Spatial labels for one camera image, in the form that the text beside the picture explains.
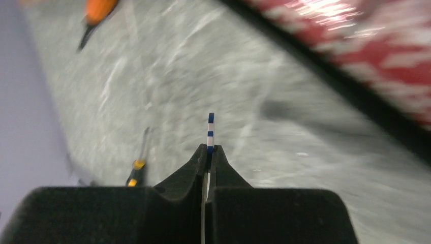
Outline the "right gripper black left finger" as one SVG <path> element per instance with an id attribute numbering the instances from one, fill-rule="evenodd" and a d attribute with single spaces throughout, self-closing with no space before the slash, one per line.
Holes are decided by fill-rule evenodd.
<path id="1" fill-rule="evenodd" d="M 200 243 L 207 146 L 154 187 L 40 187 L 1 243 Z"/>

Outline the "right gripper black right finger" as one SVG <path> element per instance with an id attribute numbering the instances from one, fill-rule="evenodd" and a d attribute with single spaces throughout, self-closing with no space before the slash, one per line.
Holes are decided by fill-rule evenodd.
<path id="1" fill-rule="evenodd" d="M 206 243 L 358 243 L 348 210 L 326 189 L 254 188 L 208 148 Z"/>

